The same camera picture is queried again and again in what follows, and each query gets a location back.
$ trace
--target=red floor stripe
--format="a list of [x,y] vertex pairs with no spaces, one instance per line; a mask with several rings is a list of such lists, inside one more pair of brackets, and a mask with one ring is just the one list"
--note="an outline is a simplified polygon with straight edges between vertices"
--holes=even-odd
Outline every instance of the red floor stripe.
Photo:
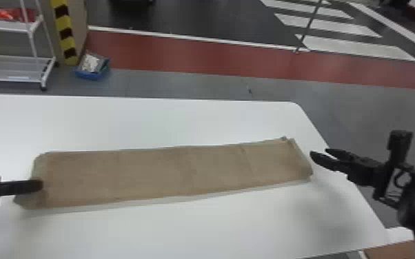
[[415,63],[90,31],[86,49],[114,68],[415,88]]

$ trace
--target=crosswalk marking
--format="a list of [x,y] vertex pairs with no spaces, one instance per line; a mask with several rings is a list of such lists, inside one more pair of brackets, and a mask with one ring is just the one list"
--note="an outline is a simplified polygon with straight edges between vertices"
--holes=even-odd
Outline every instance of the crosswalk marking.
[[396,46],[390,45],[361,43],[315,36],[306,36],[304,38],[304,45],[311,50],[415,61],[415,58],[410,56],[410,54]]
[[[305,28],[307,24],[309,23],[309,19],[305,17],[297,17],[297,16],[292,16],[292,15],[286,15],[286,14],[275,14],[275,15],[285,25]],[[332,32],[342,32],[342,33],[357,34],[357,35],[377,37],[377,38],[381,37],[379,34],[374,32],[367,26],[356,25],[356,24],[351,24],[351,23],[339,23],[335,21],[324,21],[320,19],[313,20],[311,24],[311,29],[328,30]]]
[[[315,6],[309,6],[309,5],[300,4],[300,3],[290,3],[290,2],[277,1],[277,0],[261,0],[261,1],[268,7],[293,10],[293,11],[299,11],[299,12],[313,13],[315,9]],[[352,19],[352,17],[346,14],[345,12],[341,10],[331,9],[331,8],[320,7],[317,13],[331,16],[331,17]]]
[[[301,1],[312,2],[312,3],[317,3],[318,2],[318,0],[301,0]],[[329,1],[323,0],[322,4],[323,5],[329,5],[331,3]]]

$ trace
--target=beige towel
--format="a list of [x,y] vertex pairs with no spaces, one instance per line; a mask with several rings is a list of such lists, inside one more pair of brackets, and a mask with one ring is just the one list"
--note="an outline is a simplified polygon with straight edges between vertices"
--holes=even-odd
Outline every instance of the beige towel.
[[48,152],[32,178],[42,191],[17,196],[28,209],[68,207],[217,191],[302,180],[310,164],[293,140],[204,147]]

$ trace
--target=white wire shelf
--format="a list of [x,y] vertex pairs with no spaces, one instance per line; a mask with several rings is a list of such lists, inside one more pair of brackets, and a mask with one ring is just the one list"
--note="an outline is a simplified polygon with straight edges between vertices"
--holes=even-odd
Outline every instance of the white wire shelf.
[[26,23],[20,21],[0,21],[0,32],[23,32],[32,34],[43,21],[43,16],[39,15],[35,22]]
[[55,58],[0,55],[0,81],[45,83]]

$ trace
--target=white floor marking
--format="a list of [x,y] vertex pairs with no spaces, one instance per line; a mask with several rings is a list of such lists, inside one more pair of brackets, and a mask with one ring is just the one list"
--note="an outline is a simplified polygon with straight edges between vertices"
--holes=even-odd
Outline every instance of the white floor marking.
[[371,18],[381,22],[382,24],[386,25],[387,27],[395,30],[399,34],[403,35],[410,41],[415,42],[415,33],[405,29],[404,27],[400,26],[397,23],[394,23],[393,21],[389,20],[388,18],[384,17],[383,15],[373,11],[372,9],[361,5],[359,3],[349,3],[354,8],[358,9],[359,11],[365,13],[366,15],[370,16]]
[[[285,25],[296,26],[305,28],[309,23],[309,19],[305,17],[297,17],[286,14],[275,14],[280,21]],[[349,34],[357,34],[363,36],[371,36],[381,38],[381,35],[377,34],[367,26],[356,25],[351,23],[338,23],[335,21],[324,21],[320,19],[313,20],[311,29],[328,30],[330,32],[343,32]]]
[[360,43],[315,36],[306,36],[304,38],[304,45],[311,50],[415,61],[414,57],[396,46]]
[[[89,25],[88,29],[96,30],[100,32],[116,32],[116,33],[124,33],[124,34],[154,36],[154,37],[161,37],[161,38],[185,39],[188,41],[204,41],[204,42],[212,42],[212,43],[243,45],[243,46],[250,46],[250,47],[257,47],[257,48],[271,48],[271,49],[279,49],[279,50],[295,50],[296,49],[296,47],[286,46],[286,45],[254,43],[254,42],[247,42],[247,41],[232,41],[232,40],[227,40],[227,39],[213,39],[213,38],[170,34],[170,33],[162,33],[162,32],[146,32],[143,30],[127,30],[127,29],[118,29],[118,28],[110,28],[110,27],[101,27],[101,26],[95,26],[95,25]],[[300,48],[299,50],[302,52],[309,52],[307,48]]]
[[[304,2],[312,2],[312,3],[318,3],[318,0],[301,0],[301,1],[304,1]],[[326,0],[323,0],[322,1],[322,4],[323,5],[329,5],[329,4],[331,4],[329,1],[326,1]]]
[[[293,11],[299,11],[299,12],[313,13],[315,9],[315,6],[303,5],[300,3],[290,3],[290,2],[283,2],[283,1],[277,1],[277,0],[261,0],[261,1],[268,7],[293,10]],[[331,8],[320,7],[318,9],[318,14],[327,15],[331,17],[352,19],[352,17],[346,14],[345,12],[341,10],[331,9]]]

